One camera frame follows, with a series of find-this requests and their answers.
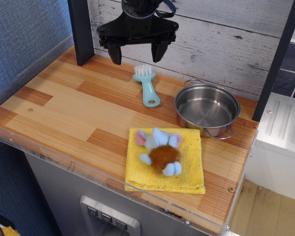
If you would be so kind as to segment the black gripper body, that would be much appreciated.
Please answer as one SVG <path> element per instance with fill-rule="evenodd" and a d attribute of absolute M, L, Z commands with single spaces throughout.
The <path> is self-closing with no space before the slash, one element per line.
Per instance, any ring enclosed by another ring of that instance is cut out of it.
<path fill-rule="evenodd" d="M 178 27 L 178 23 L 155 15 L 137 19 L 123 12 L 117 19 L 100 25 L 96 32 L 105 49 L 138 44 L 166 48 L 175 41 Z"/>

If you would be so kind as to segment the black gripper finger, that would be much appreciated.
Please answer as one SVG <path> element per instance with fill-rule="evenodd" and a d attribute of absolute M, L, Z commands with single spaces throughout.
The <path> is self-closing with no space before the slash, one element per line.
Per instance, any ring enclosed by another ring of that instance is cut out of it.
<path fill-rule="evenodd" d="M 122 54 L 120 46 L 108 44 L 108 53 L 114 64 L 121 65 Z"/>
<path fill-rule="evenodd" d="M 152 59 L 154 63 L 157 63 L 161 61 L 163 58 L 167 48 L 168 48 L 168 41 L 161 41 L 159 43 L 153 42 L 151 44 L 151 53 L 152 53 Z"/>

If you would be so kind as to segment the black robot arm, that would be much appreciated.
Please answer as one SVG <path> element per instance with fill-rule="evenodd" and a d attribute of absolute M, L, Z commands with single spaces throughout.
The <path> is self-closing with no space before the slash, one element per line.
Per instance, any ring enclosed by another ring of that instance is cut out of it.
<path fill-rule="evenodd" d="M 123 0 L 121 7 L 117 19 L 97 28 L 100 46 L 120 65 L 122 46 L 151 44 L 153 62 L 159 62 L 176 40 L 179 25 L 168 20 L 176 13 L 174 4 L 170 0 Z"/>

